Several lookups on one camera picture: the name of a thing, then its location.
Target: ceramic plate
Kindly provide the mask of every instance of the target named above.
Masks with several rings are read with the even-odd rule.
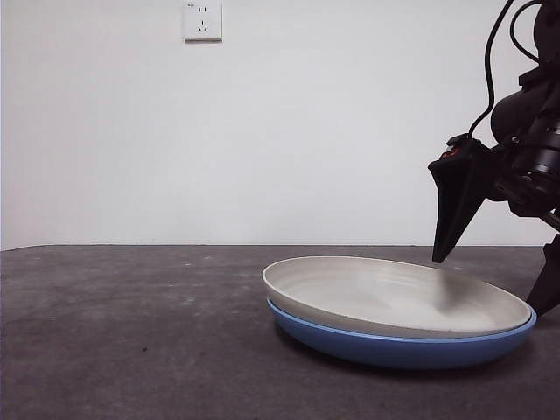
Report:
[[[518,297],[441,269],[369,258],[313,256],[270,265],[269,297],[320,326],[405,338],[478,337],[526,324]]]
[[[531,309],[527,323],[498,334],[462,339],[405,339],[313,324],[268,302],[277,323],[296,340],[331,356],[385,368],[449,369],[492,361],[519,346],[536,322]]]

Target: wall socket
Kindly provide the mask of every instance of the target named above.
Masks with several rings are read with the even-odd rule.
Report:
[[[221,41],[221,0],[185,0],[183,40]]]

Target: black cable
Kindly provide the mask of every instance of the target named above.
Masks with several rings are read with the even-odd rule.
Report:
[[[532,2],[525,3],[515,14],[514,17],[511,19],[511,25],[509,26],[509,37],[511,38],[514,45],[517,47],[519,51],[521,51],[525,56],[529,57],[535,62],[539,62],[539,58],[532,54],[531,52],[527,51],[523,45],[519,43],[517,37],[515,36],[515,23],[517,22],[517,18],[529,7],[534,6],[536,4],[543,4],[543,0],[533,0]]]
[[[507,0],[506,5],[502,9],[498,19],[496,20],[495,24],[493,24],[493,28],[490,31],[490,36],[488,37],[488,41],[486,42],[486,52],[484,58],[484,67],[486,70],[486,84],[488,85],[488,107],[486,110],[480,114],[480,116],[472,123],[471,128],[469,129],[468,136],[473,138],[473,133],[476,127],[480,124],[482,120],[484,120],[488,114],[492,112],[494,109],[494,101],[495,101],[495,93],[494,93],[494,81],[492,79],[492,62],[491,62],[491,55],[492,55],[492,45],[494,43],[494,39],[496,38],[496,34],[500,29],[501,23],[503,22],[504,18],[508,14],[511,5],[513,4],[514,0]]]

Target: table surface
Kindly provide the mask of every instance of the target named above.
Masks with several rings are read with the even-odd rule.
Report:
[[[3,419],[555,419],[560,309],[467,369],[363,367],[273,322],[261,272],[295,256],[435,266],[426,247],[49,246],[2,253]],[[448,270],[525,298],[540,248],[457,248]]]

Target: blue plate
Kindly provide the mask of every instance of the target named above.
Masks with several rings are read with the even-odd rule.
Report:
[[[535,326],[536,313],[513,330],[458,339],[409,339],[350,332],[313,324],[278,309],[276,322],[294,339],[322,353],[367,365],[401,369],[464,368],[492,361],[519,346]]]

